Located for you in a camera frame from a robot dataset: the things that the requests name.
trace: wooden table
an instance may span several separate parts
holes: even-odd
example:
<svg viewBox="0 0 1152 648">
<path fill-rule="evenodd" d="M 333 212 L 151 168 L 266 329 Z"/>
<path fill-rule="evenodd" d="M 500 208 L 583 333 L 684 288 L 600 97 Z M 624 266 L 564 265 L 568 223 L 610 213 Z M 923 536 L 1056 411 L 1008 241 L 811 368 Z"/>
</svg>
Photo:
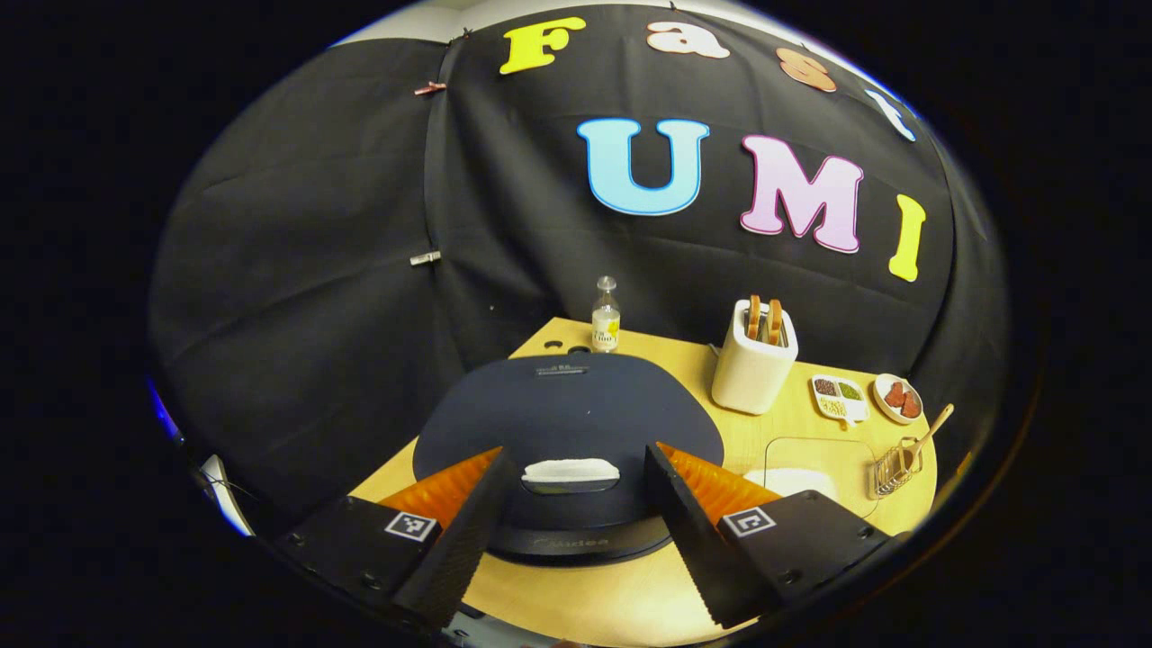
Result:
<svg viewBox="0 0 1152 648">
<path fill-rule="evenodd" d="M 545 348 L 550 340 L 563 346 Z M 591 346 L 591 324 L 553 318 L 511 357 L 566 354 L 577 345 Z M 785 464 L 801 460 L 798 467 L 821 470 L 840 483 L 855 483 L 855 479 L 863 483 L 863 466 L 846 466 L 838 459 L 846 449 L 854 457 L 870 452 L 879 458 L 901 437 L 927 432 L 923 415 L 910 425 L 899 425 L 877 409 L 870 394 L 864 394 L 870 416 L 855 428 L 819 414 L 809 383 L 813 374 L 850 378 L 864 390 L 871 389 L 872 374 L 796 362 L 772 409 L 752 416 L 712 402 L 708 394 L 717 356 L 706 345 L 621 331 L 619 353 L 654 362 L 696 397 L 723 439 L 723 467 L 737 474 L 764 468 L 765 449 L 771 461 L 773 449 L 780 447 Z M 414 483 L 415 447 L 414 439 L 349 495 L 379 500 Z M 923 472 L 896 492 L 879 502 L 855 503 L 866 506 L 865 519 L 889 535 L 916 527 L 932 505 L 937 460 L 931 440 L 923 457 Z M 464 603 L 532 632 L 593 646 L 674 646 L 738 630 L 725 631 L 712 623 L 673 543 L 641 558 L 597 567 L 535 567 L 485 553 Z"/>
</svg>

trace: black robot vacuum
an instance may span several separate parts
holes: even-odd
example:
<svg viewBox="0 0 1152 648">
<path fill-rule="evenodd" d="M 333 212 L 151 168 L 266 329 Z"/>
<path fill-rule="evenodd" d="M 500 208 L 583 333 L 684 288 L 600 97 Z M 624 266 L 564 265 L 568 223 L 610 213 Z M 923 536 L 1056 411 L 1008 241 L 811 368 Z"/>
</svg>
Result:
<svg viewBox="0 0 1152 648">
<path fill-rule="evenodd" d="M 720 465 L 707 412 L 646 360 L 579 354 L 503 360 L 468 374 L 429 419 L 412 457 L 422 480 L 503 446 L 521 475 L 488 544 L 533 565 L 596 565 L 670 538 L 644 495 L 644 447 L 664 442 Z"/>
</svg>

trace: letter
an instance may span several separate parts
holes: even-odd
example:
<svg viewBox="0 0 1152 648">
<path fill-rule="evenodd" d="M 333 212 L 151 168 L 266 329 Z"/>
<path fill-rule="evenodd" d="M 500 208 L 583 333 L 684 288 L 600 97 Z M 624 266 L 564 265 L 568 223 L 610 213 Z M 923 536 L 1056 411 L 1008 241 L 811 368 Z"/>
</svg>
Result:
<svg viewBox="0 0 1152 648">
<path fill-rule="evenodd" d="M 919 270 L 916 257 L 920 251 L 920 225 L 926 214 L 919 203 L 903 194 L 896 195 L 900 205 L 900 244 L 896 256 L 888 259 L 888 272 L 905 281 L 915 281 Z"/>
<path fill-rule="evenodd" d="M 828 76 L 828 69 L 820 65 L 820 61 L 787 47 L 778 48 L 776 55 L 780 56 L 780 69 L 785 70 L 788 76 L 817 90 L 836 91 L 835 82 Z"/>
<path fill-rule="evenodd" d="M 723 59 L 732 52 L 720 46 L 720 42 L 708 30 L 685 23 L 652 23 L 649 31 L 662 33 L 649 35 L 649 45 L 661 52 L 673 54 L 699 54 L 710 59 Z"/>
<path fill-rule="evenodd" d="M 605 205 L 634 216 L 665 216 L 692 204 L 700 190 L 700 140 L 708 127 L 666 119 L 655 125 L 672 148 L 672 179 L 660 189 L 632 180 L 631 140 L 641 125 L 630 119 L 593 119 L 576 133 L 588 142 L 588 181 Z"/>
<path fill-rule="evenodd" d="M 878 106 L 880 106 L 880 110 L 884 111 L 884 115 L 888 118 L 888 121 L 892 122 L 892 126 L 895 126 L 896 130 L 901 135 L 903 135 L 905 140 L 908 140 L 909 142 L 916 141 L 916 135 L 914 135 L 912 131 L 909 130 L 907 126 L 904 126 L 904 122 L 901 121 L 900 111 L 896 110 L 896 106 L 889 104 L 888 100 L 884 98 L 884 95 L 879 92 L 873 92 L 871 90 L 864 90 L 864 91 L 867 92 L 869 97 L 872 97 L 872 100 L 876 101 Z"/>
<path fill-rule="evenodd" d="M 779 234 L 785 224 L 776 216 L 776 196 L 797 239 L 808 233 L 824 209 L 824 223 L 816 228 L 817 243 L 844 254 L 859 249 L 856 239 L 856 194 L 864 171 L 844 158 L 828 156 L 811 182 L 787 143 L 764 135 L 744 137 L 744 148 L 756 164 L 752 209 L 740 224 L 749 232 Z"/>
<path fill-rule="evenodd" d="M 511 42 L 508 46 L 508 62 L 500 66 L 500 74 L 511 74 L 551 63 L 556 58 L 553 54 L 545 54 L 544 46 L 547 45 L 554 52 L 563 50 L 568 46 L 568 30 L 585 27 L 588 23 L 583 18 L 570 17 L 508 31 L 505 33 L 505 38 Z"/>
</svg>

